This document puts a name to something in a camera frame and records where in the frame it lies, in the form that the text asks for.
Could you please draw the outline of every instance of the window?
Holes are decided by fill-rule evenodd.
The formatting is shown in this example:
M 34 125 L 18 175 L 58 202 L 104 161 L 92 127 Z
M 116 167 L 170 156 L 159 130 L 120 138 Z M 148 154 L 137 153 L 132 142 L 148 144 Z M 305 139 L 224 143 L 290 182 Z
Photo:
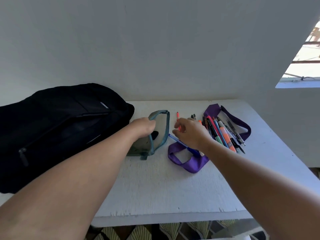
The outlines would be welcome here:
M 290 87 L 320 87 L 320 19 L 276 86 Z

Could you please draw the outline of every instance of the hand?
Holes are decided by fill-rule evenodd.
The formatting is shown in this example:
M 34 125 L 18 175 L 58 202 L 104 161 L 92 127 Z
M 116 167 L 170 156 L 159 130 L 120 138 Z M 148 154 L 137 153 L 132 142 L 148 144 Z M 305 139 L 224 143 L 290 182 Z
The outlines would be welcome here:
M 172 133 L 188 147 L 201 151 L 201 146 L 207 140 L 212 140 L 206 127 L 199 121 L 188 118 L 180 118 L 174 125 Z
M 144 117 L 135 119 L 128 126 L 133 129 L 134 135 L 137 137 L 136 139 L 139 139 L 150 135 L 154 131 L 156 127 L 156 121 L 149 120 L 149 118 Z

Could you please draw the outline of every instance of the backpack logo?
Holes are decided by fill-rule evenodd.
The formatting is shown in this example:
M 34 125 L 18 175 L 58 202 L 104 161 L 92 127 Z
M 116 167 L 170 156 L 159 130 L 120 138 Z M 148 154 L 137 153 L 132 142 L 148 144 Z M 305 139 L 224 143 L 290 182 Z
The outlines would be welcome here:
M 107 109 L 109 109 L 104 103 L 100 102 L 104 107 L 106 107 Z

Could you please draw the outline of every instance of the blue pen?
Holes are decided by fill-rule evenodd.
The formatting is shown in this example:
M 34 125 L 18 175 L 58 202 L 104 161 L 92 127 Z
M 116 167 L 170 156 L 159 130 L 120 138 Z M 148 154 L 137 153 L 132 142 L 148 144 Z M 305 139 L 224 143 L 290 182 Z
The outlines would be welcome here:
M 171 137 L 172 139 L 174 139 L 176 142 L 180 143 L 181 145 L 185 146 L 186 149 L 191 152 L 194 156 L 196 157 L 201 157 L 200 153 L 198 153 L 198 151 L 196 151 L 195 149 L 192 149 L 190 147 L 188 147 L 186 144 L 184 144 L 182 141 L 180 141 L 178 138 L 176 138 L 175 136 L 169 134 L 169 137 Z
M 214 118 L 213 118 L 212 120 L 213 120 L 214 124 L 215 124 L 216 127 L 217 127 L 217 130 L 218 130 L 219 136 L 221 137 L 221 140 L 222 140 L 223 145 L 225 145 L 227 148 L 229 148 L 226 140 L 223 138 L 223 135 L 222 135 L 222 133 L 221 133 L 221 130 L 220 130 L 220 128 L 219 128 L 219 125 L 218 125 L 217 121 L 216 121 Z

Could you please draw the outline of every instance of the orange highlighter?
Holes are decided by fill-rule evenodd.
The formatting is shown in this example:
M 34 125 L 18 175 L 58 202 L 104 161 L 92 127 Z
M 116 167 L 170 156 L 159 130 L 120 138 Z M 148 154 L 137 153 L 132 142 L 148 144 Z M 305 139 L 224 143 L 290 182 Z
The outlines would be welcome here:
M 226 140 L 226 144 L 228 145 L 229 149 L 231 151 L 234 151 L 235 153 L 237 153 L 235 147 L 232 145 L 232 142 L 226 132 L 226 129 L 224 127 L 219 127 L 220 131 L 221 131 L 221 134 L 223 136 L 223 138 Z

